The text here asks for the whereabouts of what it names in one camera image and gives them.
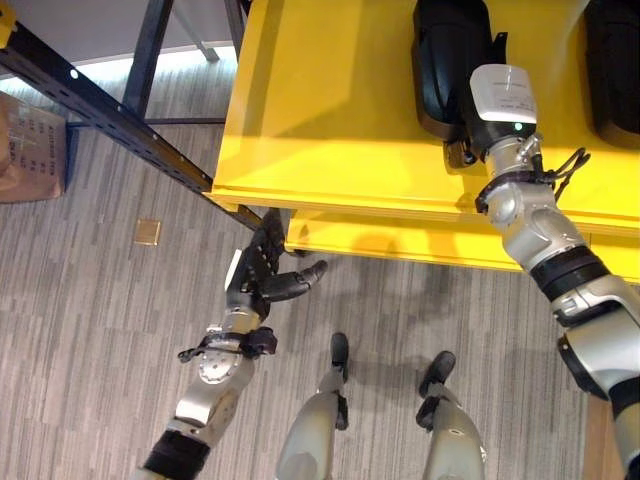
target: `yellow table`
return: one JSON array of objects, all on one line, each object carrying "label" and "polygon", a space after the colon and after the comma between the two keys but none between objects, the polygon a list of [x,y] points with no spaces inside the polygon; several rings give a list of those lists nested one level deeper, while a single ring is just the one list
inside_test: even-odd
[{"label": "yellow table", "polygon": [[[559,166],[579,146],[592,153],[560,207],[587,236],[613,245],[610,251],[620,251],[617,237],[637,250],[640,154],[612,147],[593,133],[582,20],[587,2],[485,3],[494,35],[509,32],[509,63],[531,77],[545,166]],[[318,214],[332,219],[334,235],[345,235],[344,242],[334,242],[344,248],[348,231],[357,226],[376,236],[388,227],[385,217],[399,219],[397,235],[419,228],[411,223],[418,220],[439,222],[456,238],[489,234],[473,206],[487,182],[484,166],[449,169],[442,143],[416,120],[414,5],[415,0],[254,0],[213,200],[230,210],[238,204],[298,210],[289,244],[305,243],[308,249],[322,249],[322,235],[313,229],[318,223],[307,222]],[[294,228],[300,222],[307,222],[304,238],[302,228]],[[403,258],[429,259],[428,242],[411,245]],[[501,250],[499,243],[491,245],[482,258],[469,263],[454,256],[449,263],[489,266],[483,259]],[[634,269],[640,277],[640,265]]]}]

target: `robotic hand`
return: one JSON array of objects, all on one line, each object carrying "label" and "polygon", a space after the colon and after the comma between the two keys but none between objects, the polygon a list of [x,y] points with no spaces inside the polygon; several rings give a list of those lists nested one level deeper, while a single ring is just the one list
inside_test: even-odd
[{"label": "robotic hand", "polygon": [[327,263],[319,261],[301,272],[278,274],[283,253],[280,212],[270,209],[240,255],[227,287],[222,321],[207,328],[196,348],[178,355],[182,362],[201,355],[198,378],[178,402],[167,429],[134,479],[191,480],[202,470],[253,377],[254,360],[276,351],[273,331],[260,326],[271,302],[306,293],[327,270]]}]

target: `black cable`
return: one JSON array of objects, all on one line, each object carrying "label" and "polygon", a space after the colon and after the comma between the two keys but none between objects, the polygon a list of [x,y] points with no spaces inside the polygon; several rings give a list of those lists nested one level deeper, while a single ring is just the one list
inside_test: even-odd
[{"label": "black cable", "polygon": [[554,185],[556,180],[564,179],[562,183],[558,186],[558,189],[555,190],[555,199],[556,202],[560,199],[560,195],[569,182],[571,181],[571,177],[579,168],[582,168],[591,158],[591,154],[587,153],[587,150],[584,147],[580,147],[564,162],[558,170],[548,170],[544,172],[544,181],[543,183],[549,183]]},{"label": "black cable", "polygon": [[[531,165],[533,170],[517,170],[514,172],[506,172],[502,175],[498,175],[491,180],[478,194],[476,198],[476,211],[478,213],[487,213],[489,205],[487,204],[487,197],[500,185],[510,182],[523,182],[523,183],[539,183],[549,185],[554,190],[554,197],[556,202],[560,199],[560,195],[569,182],[571,177],[579,168],[582,168],[591,158],[591,154],[587,153],[584,147],[580,147],[564,162],[557,170],[544,171],[542,166],[542,155],[537,153],[531,157]],[[556,189],[556,181],[563,179],[558,188]]]}]

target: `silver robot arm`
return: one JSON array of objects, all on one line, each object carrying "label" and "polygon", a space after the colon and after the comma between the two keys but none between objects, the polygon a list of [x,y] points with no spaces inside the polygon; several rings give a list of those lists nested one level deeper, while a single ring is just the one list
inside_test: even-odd
[{"label": "silver robot arm", "polygon": [[182,362],[201,355],[198,377],[178,402],[134,480],[192,480],[204,467],[253,377],[254,361],[275,353],[277,340],[272,330],[260,326],[269,315],[271,302],[306,293],[327,269],[327,263],[319,261],[301,272],[277,274],[283,252],[280,213],[271,209],[251,244],[232,264],[222,322],[210,326],[196,348],[180,353]]},{"label": "silver robot arm", "polygon": [[556,203],[588,154],[579,149],[558,171],[543,171],[542,137],[533,133],[535,104],[524,70],[483,65],[470,85],[467,131],[491,177],[476,206],[567,328],[558,349],[578,386],[611,401],[621,459],[628,478],[639,478],[640,296],[609,272]]}]

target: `metal bracket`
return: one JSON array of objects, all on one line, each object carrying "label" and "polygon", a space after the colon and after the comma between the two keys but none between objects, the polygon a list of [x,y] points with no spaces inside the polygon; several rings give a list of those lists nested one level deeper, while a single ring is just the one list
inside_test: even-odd
[{"label": "metal bracket", "polygon": [[261,219],[247,207],[240,206],[237,212],[227,212],[203,195],[213,186],[207,173],[27,28],[12,22],[12,11],[6,4],[0,4],[0,13],[0,35],[12,25],[6,45],[0,49],[0,64],[225,214],[251,230],[258,229]]}]

